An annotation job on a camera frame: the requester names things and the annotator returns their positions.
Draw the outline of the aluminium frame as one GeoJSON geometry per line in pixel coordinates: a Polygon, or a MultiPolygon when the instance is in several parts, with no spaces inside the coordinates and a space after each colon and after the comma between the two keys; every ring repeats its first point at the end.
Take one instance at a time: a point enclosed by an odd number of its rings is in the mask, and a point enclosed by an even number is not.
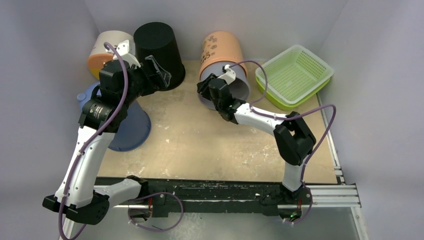
{"type": "MultiPolygon", "coordinates": [[[[300,113],[299,115],[304,120],[305,115],[300,113]]],[[[313,156],[313,154],[320,147],[320,145],[321,145],[321,142],[317,140],[316,144],[313,147],[313,152],[311,156],[306,159],[306,162],[304,165],[304,174],[302,176],[302,187],[307,187],[310,189],[310,192],[312,194],[312,201],[313,201],[312,205],[308,207],[307,210],[310,211],[311,208],[313,208],[314,206],[324,207],[324,208],[359,207],[360,199],[359,199],[357,187],[355,185],[344,185],[344,184],[308,185],[305,183],[304,177],[305,177],[305,171],[306,171],[307,165],[309,161],[311,160],[311,157],[313,156]]],[[[111,186],[111,185],[107,185],[104,187],[97,187],[96,182],[97,182],[97,177],[94,184],[95,190],[99,190],[99,189],[111,186]]],[[[151,211],[151,215],[153,216],[153,210],[151,208],[150,203],[148,203],[148,209],[151,211]]],[[[282,218],[280,216],[279,217],[284,223],[290,226],[293,226],[293,225],[301,223],[306,216],[307,216],[307,212],[303,211],[302,215],[298,217],[291,217],[291,218],[282,218]]]]}

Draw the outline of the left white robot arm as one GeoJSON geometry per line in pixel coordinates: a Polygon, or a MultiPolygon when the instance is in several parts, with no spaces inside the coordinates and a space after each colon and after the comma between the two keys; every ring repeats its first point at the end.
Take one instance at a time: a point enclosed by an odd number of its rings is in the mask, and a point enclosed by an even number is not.
{"type": "Polygon", "coordinates": [[[136,176],[97,190],[94,185],[106,150],[128,116],[129,107],[138,97],[166,89],[171,79],[152,55],[139,67],[111,60],[99,76],[99,83],[81,108],[77,142],[63,182],[42,202],[61,217],[86,225],[98,224],[110,208],[125,201],[138,205],[148,201],[148,182],[136,176]]]}

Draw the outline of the green white strainer basket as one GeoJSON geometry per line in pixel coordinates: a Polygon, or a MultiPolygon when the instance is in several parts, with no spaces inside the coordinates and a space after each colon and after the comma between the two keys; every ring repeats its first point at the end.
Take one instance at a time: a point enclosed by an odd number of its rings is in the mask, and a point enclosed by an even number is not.
{"type": "Polygon", "coordinates": [[[293,45],[255,70],[257,88],[277,108],[289,111],[321,90],[334,69],[312,51],[293,45]]]}

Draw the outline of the orange cartoon bucket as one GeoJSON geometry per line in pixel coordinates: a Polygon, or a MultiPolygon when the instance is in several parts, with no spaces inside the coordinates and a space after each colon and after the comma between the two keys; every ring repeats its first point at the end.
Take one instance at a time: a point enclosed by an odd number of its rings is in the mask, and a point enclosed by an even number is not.
{"type": "Polygon", "coordinates": [[[245,60],[238,38],[228,31],[210,33],[203,40],[201,49],[199,76],[211,64],[218,62],[239,63],[245,60]]]}

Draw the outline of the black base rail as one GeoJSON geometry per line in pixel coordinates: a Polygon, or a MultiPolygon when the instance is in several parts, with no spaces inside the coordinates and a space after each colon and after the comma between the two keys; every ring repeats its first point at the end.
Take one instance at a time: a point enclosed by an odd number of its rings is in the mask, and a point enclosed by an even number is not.
{"type": "Polygon", "coordinates": [[[313,204],[309,188],[295,192],[281,182],[145,178],[141,193],[116,203],[151,204],[155,218],[169,213],[262,214],[297,218],[313,204]]]}

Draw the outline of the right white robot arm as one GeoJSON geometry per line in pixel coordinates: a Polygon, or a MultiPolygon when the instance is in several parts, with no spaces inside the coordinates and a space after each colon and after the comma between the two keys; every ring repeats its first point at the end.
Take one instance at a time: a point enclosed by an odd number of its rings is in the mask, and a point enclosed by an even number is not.
{"type": "Polygon", "coordinates": [[[289,115],[274,114],[250,106],[233,97],[226,81],[214,74],[197,84],[197,93],[210,100],[225,121],[250,126],[274,137],[278,152],[285,161],[280,196],[288,204],[298,200],[305,163],[317,142],[300,114],[295,111],[289,115]]]}

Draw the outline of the black ribbed bucket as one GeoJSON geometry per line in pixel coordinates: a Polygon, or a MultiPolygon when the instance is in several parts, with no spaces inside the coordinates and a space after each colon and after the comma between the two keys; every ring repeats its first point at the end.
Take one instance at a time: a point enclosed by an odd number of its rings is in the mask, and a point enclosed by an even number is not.
{"type": "Polygon", "coordinates": [[[163,22],[149,22],[138,27],[133,40],[138,60],[143,64],[150,64],[151,59],[169,79],[167,87],[162,91],[169,91],[178,87],[185,78],[186,70],[182,63],[176,36],[171,26],[163,22]]]}

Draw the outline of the large blue bucket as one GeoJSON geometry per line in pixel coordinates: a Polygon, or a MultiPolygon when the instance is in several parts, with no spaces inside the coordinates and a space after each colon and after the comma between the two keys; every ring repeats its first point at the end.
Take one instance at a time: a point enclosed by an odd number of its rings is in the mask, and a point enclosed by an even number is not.
{"type": "MultiPolygon", "coordinates": [[[[77,95],[79,107],[83,110],[84,105],[91,100],[94,89],[97,89],[97,85],[100,82],[96,82],[90,85],[83,93],[77,95]]],[[[104,110],[106,107],[100,106],[95,107],[93,113],[99,115],[97,112],[101,112],[101,115],[111,115],[113,110],[104,110]]],[[[114,138],[110,142],[108,148],[116,152],[127,152],[136,149],[138,146],[143,144],[149,137],[151,131],[151,120],[148,114],[141,108],[137,101],[134,101],[127,110],[127,117],[120,122],[120,125],[115,133],[114,138]]]]}

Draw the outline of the grey bucket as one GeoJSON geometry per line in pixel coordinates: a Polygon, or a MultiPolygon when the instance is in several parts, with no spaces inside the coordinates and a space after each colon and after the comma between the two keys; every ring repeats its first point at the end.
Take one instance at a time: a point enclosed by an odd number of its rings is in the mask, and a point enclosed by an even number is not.
{"type": "MultiPolygon", "coordinates": [[[[233,64],[234,62],[231,61],[217,61],[206,66],[199,71],[199,82],[205,81],[210,74],[214,74],[217,77],[221,76],[224,74],[223,67],[233,64]]],[[[246,101],[251,93],[251,86],[247,80],[247,73],[241,65],[236,65],[231,69],[235,72],[236,79],[228,85],[230,93],[234,98],[246,101]]]]}

